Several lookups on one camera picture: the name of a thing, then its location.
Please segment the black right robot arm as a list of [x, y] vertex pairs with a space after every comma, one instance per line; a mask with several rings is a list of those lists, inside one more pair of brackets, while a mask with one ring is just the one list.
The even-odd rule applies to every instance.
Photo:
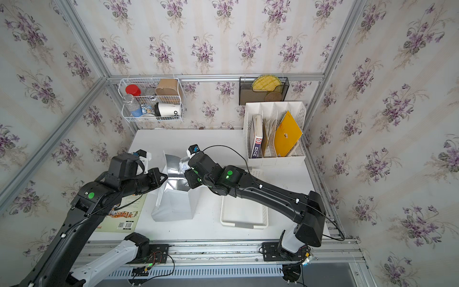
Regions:
[[231, 196], [262, 204], [289, 218], [295, 225], [283, 232], [280, 249], [294, 254], [304, 246], [320, 247], [326, 210], [321, 195], [295, 193], [254, 177], [250, 172], [228, 165], [221, 167], [198, 145], [187, 150], [185, 178], [191, 189], [202, 185], [218, 196]]

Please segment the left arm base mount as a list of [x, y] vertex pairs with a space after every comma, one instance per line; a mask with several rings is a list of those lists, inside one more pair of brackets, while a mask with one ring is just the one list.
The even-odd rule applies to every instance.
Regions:
[[169, 244], [151, 243], [147, 237], [135, 232], [127, 235], [124, 240], [131, 241], [137, 246], [136, 256], [129, 264], [166, 263]]

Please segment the clear ice pack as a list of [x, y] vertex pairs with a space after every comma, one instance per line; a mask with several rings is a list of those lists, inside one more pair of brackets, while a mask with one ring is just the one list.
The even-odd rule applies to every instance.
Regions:
[[189, 165], [189, 161], [190, 161], [189, 157], [184, 157], [179, 160], [179, 171], [181, 173], [185, 173], [186, 171], [191, 169]]

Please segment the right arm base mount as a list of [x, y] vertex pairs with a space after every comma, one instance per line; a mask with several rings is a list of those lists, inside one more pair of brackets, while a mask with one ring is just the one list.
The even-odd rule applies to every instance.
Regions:
[[263, 242], [259, 253], [265, 262], [305, 262], [311, 257], [311, 249], [308, 246], [302, 246], [296, 253], [292, 253], [283, 249], [280, 242]]

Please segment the white insulated delivery bag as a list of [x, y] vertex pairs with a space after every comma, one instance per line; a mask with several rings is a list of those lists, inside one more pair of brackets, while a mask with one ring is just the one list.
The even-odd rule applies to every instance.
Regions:
[[166, 165], [163, 172], [167, 174], [166, 183], [160, 188], [151, 213], [155, 222], [172, 222], [192, 220], [200, 198], [199, 189], [190, 189], [184, 173], [179, 171], [180, 157], [164, 155]]

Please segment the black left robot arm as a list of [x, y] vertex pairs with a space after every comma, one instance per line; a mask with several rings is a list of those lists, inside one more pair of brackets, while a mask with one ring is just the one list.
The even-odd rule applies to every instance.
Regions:
[[21, 287], [83, 287], [96, 285], [134, 259], [149, 257], [149, 239], [133, 232], [111, 252], [91, 263], [90, 270], [72, 271], [88, 239], [122, 199], [160, 188], [168, 179], [159, 168], [148, 168], [147, 152], [123, 153], [109, 169], [77, 192], [62, 227]]

